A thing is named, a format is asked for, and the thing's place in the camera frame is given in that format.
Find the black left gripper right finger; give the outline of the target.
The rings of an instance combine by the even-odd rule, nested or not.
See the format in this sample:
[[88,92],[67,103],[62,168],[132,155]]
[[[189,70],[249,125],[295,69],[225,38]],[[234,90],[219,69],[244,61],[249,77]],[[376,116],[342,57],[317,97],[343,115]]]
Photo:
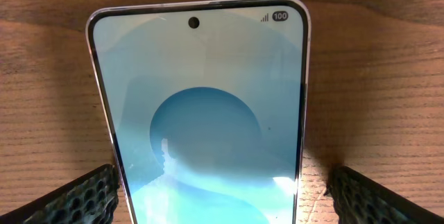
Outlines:
[[347,166],[330,169],[326,187],[339,224],[443,224],[443,217]]

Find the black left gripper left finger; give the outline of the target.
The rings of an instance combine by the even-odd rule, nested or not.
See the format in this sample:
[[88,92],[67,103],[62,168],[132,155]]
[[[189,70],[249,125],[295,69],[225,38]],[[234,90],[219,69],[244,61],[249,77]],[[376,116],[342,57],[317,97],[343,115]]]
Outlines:
[[119,204],[119,175],[111,164],[76,178],[1,216],[3,224],[111,224]]

